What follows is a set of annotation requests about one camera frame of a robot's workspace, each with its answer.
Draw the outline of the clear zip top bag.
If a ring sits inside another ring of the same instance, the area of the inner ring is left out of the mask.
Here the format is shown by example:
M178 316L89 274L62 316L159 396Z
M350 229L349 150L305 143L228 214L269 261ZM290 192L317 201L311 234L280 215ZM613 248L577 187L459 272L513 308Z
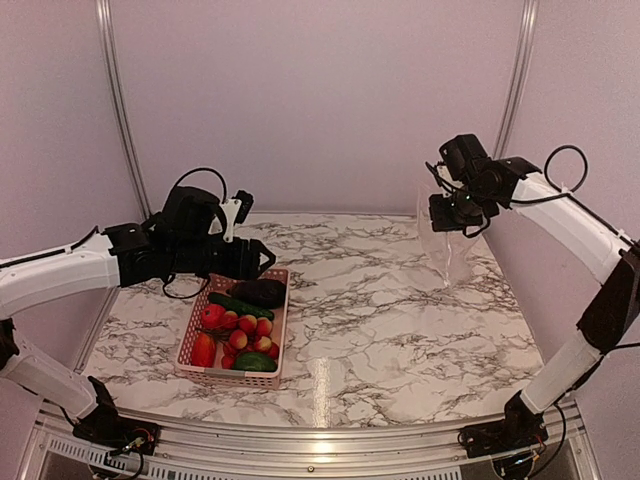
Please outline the clear zip top bag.
M422 182L417 193L417 231L420 244L431 268L445 287L452 287L471 276L470 251L478 239L468 239L461 232L434 232L429 213L429 196L433 188Z

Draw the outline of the red toy tomato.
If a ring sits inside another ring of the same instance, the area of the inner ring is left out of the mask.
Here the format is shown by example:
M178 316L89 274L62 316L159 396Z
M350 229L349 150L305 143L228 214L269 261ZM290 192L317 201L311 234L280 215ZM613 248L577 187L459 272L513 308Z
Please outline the red toy tomato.
M200 315L201 327L204 329L217 329L226 313L223 306L210 304L206 306Z

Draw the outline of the red lychee fruit bunch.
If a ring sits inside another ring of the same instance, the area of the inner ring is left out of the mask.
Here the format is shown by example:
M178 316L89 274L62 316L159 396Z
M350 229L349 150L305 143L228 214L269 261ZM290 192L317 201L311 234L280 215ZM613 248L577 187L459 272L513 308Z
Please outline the red lychee fruit bunch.
M253 315L239 316L234 311L226 310L219 328L204 329L200 321L198 334L200 332L210 334L215 339L216 357L213 367L233 370L235 358L245 352L264 353L278 365L280 347L273 336L272 320Z

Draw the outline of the pink perforated plastic basket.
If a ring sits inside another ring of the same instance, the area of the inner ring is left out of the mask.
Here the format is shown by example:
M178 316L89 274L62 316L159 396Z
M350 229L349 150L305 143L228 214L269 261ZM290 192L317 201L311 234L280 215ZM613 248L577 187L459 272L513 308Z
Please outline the pink perforated plastic basket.
M284 340L287 326L287 307L289 299L289 271L285 268L271 268L266 271L259 279L274 279L283 282L286 285L286 299L283 306L276 309L269 309L275 314L274 338L280 347L280 356L278 359L278 369L272 373L264 372L247 372L238 370L224 370L221 368L211 367L203 368L193 366L191 364L191 352L200 325L200 315L202 310L210 305L207 295L211 292L220 292L229 296L226 290L232 285L244 282L223 277L221 275L212 274L209 279L202 283L199 295L195 298L194 306L187 324L186 332L180 344L180 349L175 362L175 369L178 375L184 376L195 383L201 384L220 384L228 386L244 386L255 387L261 389L276 389L279 387L280 374L282 371L282 362L284 355Z

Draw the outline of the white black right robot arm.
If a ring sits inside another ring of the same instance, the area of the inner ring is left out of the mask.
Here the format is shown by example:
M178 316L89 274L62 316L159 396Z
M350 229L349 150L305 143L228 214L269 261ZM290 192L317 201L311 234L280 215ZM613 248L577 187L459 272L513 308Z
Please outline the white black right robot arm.
M439 148L429 165L441 191L429 198L435 232L483 233L502 210L530 220L578 259L600 289L577 322L575 334L530 384L505 405L495 438L515 448L542 421L545 410L581 386L615 350L639 316L639 244L615 229L575 196L522 157L491 158L473 134Z

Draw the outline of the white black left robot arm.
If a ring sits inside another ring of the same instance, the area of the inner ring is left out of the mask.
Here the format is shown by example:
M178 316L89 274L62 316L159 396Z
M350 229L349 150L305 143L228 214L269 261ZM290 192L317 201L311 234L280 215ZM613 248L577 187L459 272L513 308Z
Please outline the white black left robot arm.
M106 445L127 430L106 386L52 359L16 332L13 317L30 307L102 288L125 288L177 274L253 280L274 265L259 240L235 235L253 197L227 200L175 186L160 212L141 224L94 229L80 241L1 265L1 376L42 396L75 419L74 432Z

